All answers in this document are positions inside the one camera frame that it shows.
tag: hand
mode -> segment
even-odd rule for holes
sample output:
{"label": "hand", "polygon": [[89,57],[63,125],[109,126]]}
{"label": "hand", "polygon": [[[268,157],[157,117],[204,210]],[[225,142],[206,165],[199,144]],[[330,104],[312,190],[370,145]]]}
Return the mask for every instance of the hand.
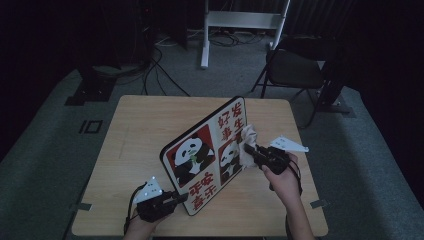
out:
{"label": "hand", "polygon": [[127,233],[124,236],[124,240],[147,240],[149,236],[156,230],[156,227],[166,217],[163,217],[155,222],[146,222],[141,220],[138,215],[137,209],[134,209],[132,220],[128,226]]}
{"label": "hand", "polygon": [[[294,162],[290,162],[291,167],[297,170],[297,157],[289,152],[287,152],[287,154]],[[286,170],[279,175],[275,175],[265,165],[262,166],[262,171],[264,172],[265,177],[272,184],[275,193],[286,207],[290,207],[293,204],[300,202],[299,183],[296,176],[289,168],[286,168]]]}

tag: panda picture board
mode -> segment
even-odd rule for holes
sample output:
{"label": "panda picture board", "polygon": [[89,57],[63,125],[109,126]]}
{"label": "panda picture board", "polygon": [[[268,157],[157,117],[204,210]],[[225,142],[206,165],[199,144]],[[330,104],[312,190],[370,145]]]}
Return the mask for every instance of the panda picture board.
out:
{"label": "panda picture board", "polygon": [[167,144],[162,164],[179,194],[189,193],[184,207],[199,212],[241,171],[241,131],[247,125],[243,97],[234,97]]}

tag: wooden table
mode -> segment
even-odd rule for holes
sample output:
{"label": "wooden table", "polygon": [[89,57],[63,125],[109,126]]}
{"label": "wooden table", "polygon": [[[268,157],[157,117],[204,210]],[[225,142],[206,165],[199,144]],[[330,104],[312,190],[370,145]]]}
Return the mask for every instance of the wooden table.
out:
{"label": "wooden table", "polygon": [[[173,190],[159,160],[169,142],[229,99],[123,96],[110,124],[72,232],[78,236],[123,235],[133,191],[152,176],[165,191]],[[285,100],[245,99],[247,121],[255,126],[257,143],[269,146],[279,135],[301,143],[290,105]],[[296,153],[302,173],[302,201],[313,233],[326,235],[327,223],[304,153]],[[182,205],[163,221],[154,236],[285,236],[285,208],[268,189],[258,168],[239,173],[199,213],[189,216]]]}

